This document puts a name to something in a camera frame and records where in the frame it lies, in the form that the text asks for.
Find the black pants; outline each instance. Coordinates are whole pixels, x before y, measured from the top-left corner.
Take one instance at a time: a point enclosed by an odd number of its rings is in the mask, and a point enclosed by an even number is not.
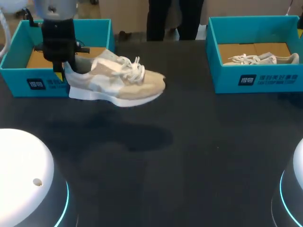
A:
[[[180,40],[195,40],[200,24],[204,0],[179,0],[182,23],[178,27]],[[163,41],[165,22],[171,0],[149,0],[147,16],[147,41]]]

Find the white midsole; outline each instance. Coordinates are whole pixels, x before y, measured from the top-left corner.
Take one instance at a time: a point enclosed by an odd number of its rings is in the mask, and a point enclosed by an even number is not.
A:
[[[129,100],[129,99],[121,99],[121,98],[109,96],[102,92],[71,87],[69,97],[75,99],[81,99],[81,100],[107,100],[119,107],[131,107],[131,106],[137,106],[137,105],[148,103],[159,97],[161,94],[162,92],[148,98]]]

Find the sneaker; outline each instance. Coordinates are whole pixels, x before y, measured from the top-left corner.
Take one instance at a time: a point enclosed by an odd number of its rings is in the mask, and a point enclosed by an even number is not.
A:
[[[232,62],[225,63],[224,65],[270,65],[270,64],[299,64],[299,55],[293,53],[289,57],[278,57],[272,53],[264,53],[260,56],[243,54],[241,56],[234,56]]]
[[[165,89],[164,76],[145,70],[139,57],[131,63],[106,50],[95,59],[75,59],[77,72],[64,63],[70,98],[107,100],[119,107],[130,107],[156,99]]]

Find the blue shoe box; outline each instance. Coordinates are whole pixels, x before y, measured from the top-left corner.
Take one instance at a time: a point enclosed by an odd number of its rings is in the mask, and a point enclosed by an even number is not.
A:
[[[216,93],[303,91],[303,39],[298,16],[211,17],[206,53]],[[223,65],[219,44],[286,43],[300,64]]]
[[[115,49],[109,19],[74,20],[76,39],[89,47]],[[28,20],[19,23],[11,48],[4,56],[0,72],[14,97],[68,97],[67,82],[61,82],[53,69],[27,69],[34,45],[42,43],[39,27],[30,27]]]

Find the glowing ring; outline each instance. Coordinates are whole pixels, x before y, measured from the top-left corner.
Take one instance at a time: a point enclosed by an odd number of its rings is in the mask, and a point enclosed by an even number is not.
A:
[[[289,210],[288,210],[288,208],[287,208],[287,206],[286,206],[286,204],[285,204],[285,202],[284,202],[283,195],[282,195],[282,187],[281,187],[281,185],[282,185],[282,177],[283,177],[283,174],[284,174],[284,172],[282,173],[281,180],[280,180],[280,195],[281,195],[282,203],[283,203],[283,205],[284,205],[284,207],[285,207],[287,213],[288,213],[289,216],[294,220],[294,222],[295,222],[299,227],[303,227],[303,226],[300,225],[300,223],[293,217],[293,215],[289,212]]]
[[[70,192],[68,190],[68,184],[67,184],[67,182],[66,182],[66,187],[67,187],[67,198],[66,198],[65,207],[64,207],[64,210],[63,210],[63,213],[62,213],[61,217],[59,218],[59,220],[57,221],[57,223],[55,224],[54,227],[58,227],[60,225],[60,223],[61,223],[61,221],[62,221],[62,219],[63,219],[63,217],[65,215],[67,206],[68,206],[68,200],[70,199]]]

